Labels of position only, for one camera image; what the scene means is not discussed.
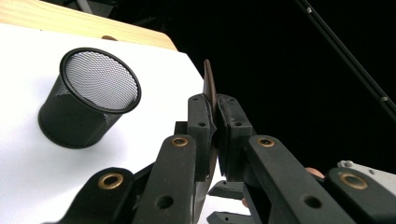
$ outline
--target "black plastic part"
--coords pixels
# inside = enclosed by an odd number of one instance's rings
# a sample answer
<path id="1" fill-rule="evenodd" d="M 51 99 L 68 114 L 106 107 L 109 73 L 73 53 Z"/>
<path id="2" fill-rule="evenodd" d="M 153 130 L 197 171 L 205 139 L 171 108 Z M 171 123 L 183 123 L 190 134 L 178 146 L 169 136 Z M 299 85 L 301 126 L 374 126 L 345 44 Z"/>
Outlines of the black plastic part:
<path id="1" fill-rule="evenodd" d="M 243 182 L 220 180 L 207 194 L 220 198 L 242 200 L 244 198 L 243 187 Z"/>
<path id="2" fill-rule="evenodd" d="M 209 224 L 257 224 L 251 216 L 226 212 L 214 212 L 206 220 Z"/>
<path id="3" fill-rule="evenodd" d="M 114 189 L 101 189 L 99 180 L 107 174 L 122 175 Z M 53 224 L 129 224 L 134 205 L 134 176 L 125 169 L 107 168 L 93 175 L 77 194 L 64 217 Z"/>
<path id="4" fill-rule="evenodd" d="M 195 151 L 195 140 L 188 135 L 177 134 L 163 141 L 133 224 L 192 223 Z"/>
<path id="5" fill-rule="evenodd" d="M 246 153 L 271 202 L 270 223 L 355 223 L 274 137 L 250 137 Z"/>
<path id="6" fill-rule="evenodd" d="M 212 119 L 212 108 L 203 93 L 189 99 L 189 115 L 187 134 L 195 139 L 197 144 L 195 180 L 206 181 L 213 175 L 210 169 L 212 155 L 212 135 L 216 131 Z"/>
<path id="7" fill-rule="evenodd" d="M 187 134 L 187 121 L 176 121 L 174 134 Z"/>
<path id="8" fill-rule="evenodd" d="M 325 186 L 358 223 L 396 223 L 396 196 L 370 176 L 333 168 L 326 174 Z"/>
<path id="9" fill-rule="evenodd" d="M 236 99 L 218 94 L 219 167 L 228 181 L 244 181 L 243 146 L 255 133 L 247 115 Z"/>

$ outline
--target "mesh pen holder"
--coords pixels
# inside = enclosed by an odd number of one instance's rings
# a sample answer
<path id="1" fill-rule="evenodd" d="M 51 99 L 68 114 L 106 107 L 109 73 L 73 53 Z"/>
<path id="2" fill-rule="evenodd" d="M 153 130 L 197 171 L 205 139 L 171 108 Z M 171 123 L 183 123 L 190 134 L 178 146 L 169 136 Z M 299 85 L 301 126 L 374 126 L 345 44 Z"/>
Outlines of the mesh pen holder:
<path id="1" fill-rule="evenodd" d="M 134 72 L 108 52 L 73 49 L 38 113 L 41 131 L 62 147 L 90 147 L 140 101 Z"/>

